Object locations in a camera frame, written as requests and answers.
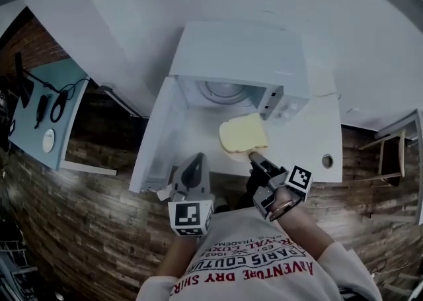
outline wrist strap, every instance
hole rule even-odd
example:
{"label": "wrist strap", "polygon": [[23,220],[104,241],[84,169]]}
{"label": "wrist strap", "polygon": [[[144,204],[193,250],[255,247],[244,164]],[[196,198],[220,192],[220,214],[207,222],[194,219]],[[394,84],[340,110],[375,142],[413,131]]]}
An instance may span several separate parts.
{"label": "wrist strap", "polygon": [[270,221],[277,220],[282,215],[288,213],[292,208],[297,206],[301,202],[301,199],[299,198],[297,201],[290,200],[287,203],[281,205],[277,210],[275,210],[272,215],[270,215]]}

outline bread slice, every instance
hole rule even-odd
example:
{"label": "bread slice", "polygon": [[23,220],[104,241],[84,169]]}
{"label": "bread slice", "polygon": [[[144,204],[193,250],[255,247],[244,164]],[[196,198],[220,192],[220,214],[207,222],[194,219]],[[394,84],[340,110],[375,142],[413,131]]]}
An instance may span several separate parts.
{"label": "bread slice", "polygon": [[257,148],[268,147],[266,133],[258,113],[224,122],[219,127],[219,139],[227,153],[250,153]]}

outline open microwave door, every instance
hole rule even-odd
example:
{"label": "open microwave door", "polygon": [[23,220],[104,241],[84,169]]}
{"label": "open microwave door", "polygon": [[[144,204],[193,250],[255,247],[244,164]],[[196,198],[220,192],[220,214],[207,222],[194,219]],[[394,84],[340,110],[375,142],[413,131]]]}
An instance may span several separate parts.
{"label": "open microwave door", "polygon": [[145,129],[130,191],[159,191],[167,186],[187,111],[188,104],[177,79],[167,77]]}

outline person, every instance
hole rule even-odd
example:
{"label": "person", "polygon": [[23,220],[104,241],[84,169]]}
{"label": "person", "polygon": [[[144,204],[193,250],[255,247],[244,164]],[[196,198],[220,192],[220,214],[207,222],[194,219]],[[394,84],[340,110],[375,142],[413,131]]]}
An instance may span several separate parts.
{"label": "person", "polygon": [[[284,187],[271,211],[292,199]],[[300,207],[273,222],[255,207],[217,213],[207,236],[176,237],[137,301],[382,300],[354,251]]]}

